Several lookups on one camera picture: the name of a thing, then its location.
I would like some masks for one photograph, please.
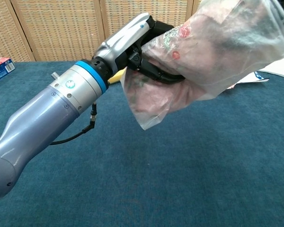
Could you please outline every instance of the cardboard box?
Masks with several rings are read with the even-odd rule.
[[[8,75],[15,69],[15,65],[11,58],[0,57],[0,79]]]

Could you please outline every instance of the wooden frame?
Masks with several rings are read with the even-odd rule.
[[[198,0],[187,0],[187,12],[186,12],[186,20],[188,20],[192,14],[194,9],[194,2]]]
[[[194,0],[192,15],[194,15],[197,12],[199,4],[200,4],[200,0]]]
[[[4,0],[4,1],[5,1],[6,5],[7,5],[7,8],[9,10],[9,12],[10,12],[11,17],[13,18],[13,21],[14,21],[14,23],[16,25],[16,29],[18,30],[18,33],[19,33],[19,35],[21,37],[21,40],[23,42],[23,45],[25,46],[25,49],[27,51],[27,54],[28,54],[30,60],[31,61],[36,61],[36,59],[35,59],[35,57],[34,57],[34,55],[32,53],[32,50],[31,50],[31,48],[29,46],[29,43],[28,43],[28,41],[26,39],[25,33],[22,30],[21,24],[20,24],[20,22],[19,22],[19,20],[17,18],[17,15],[16,15],[16,13],[15,13],[15,11],[13,9],[12,4],[10,3],[9,0]]]
[[[17,0],[10,0],[10,4],[12,5],[12,7],[14,8],[14,11],[17,14],[17,17],[18,17],[18,19],[19,19],[19,21],[21,23],[22,29],[23,29],[24,34],[25,34],[25,36],[27,38],[27,41],[28,41],[28,43],[30,45],[30,48],[31,48],[31,50],[33,52],[33,56],[35,57],[35,60],[36,61],[40,61],[41,60],[40,56],[38,55],[38,51],[36,49],[34,41],[33,41],[32,37],[30,36],[30,33],[29,33],[28,28],[26,26],[25,20],[24,20],[24,18],[22,16],[21,10],[18,7]]]
[[[103,30],[99,29],[99,37],[100,40],[103,42],[106,36],[105,36],[105,26],[103,21],[103,12],[101,8],[101,0],[93,0],[93,1],[95,5],[97,23],[99,24],[99,26],[103,28]]]
[[[106,20],[107,12],[106,12],[105,0],[99,0],[99,3],[100,3],[101,19],[103,23],[104,34],[105,38],[107,39],[109,37],[109,24]]]

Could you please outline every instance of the plastic bag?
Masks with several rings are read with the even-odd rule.
[[[144,58],[186,79],[161,84],[130,69],[121,83],[146,130],[193,101],[208,100],[284,58],[284,11],[276,0],[202,0],[184,24],[142,47]]]

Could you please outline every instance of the yellow object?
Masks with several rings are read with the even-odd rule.
[[[118,71],[111,79],[108,80],[110,84],[114,84],[120,81],[121,77],[125,74],[126,69]]]

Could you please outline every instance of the wicker panel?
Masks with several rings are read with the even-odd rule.
[[[93,0],[12,2],[39,61],[90,59],[104,40],[99,2],[98,6]]]
[[[148,12],[155,20],[177,26],[186,21],[187,0],[100,0],[104,9],[106,36],[111,35],[139,13]]]
[[[0,0],[0,57],[13,61],[33,61],[23,31],[9,2]]]

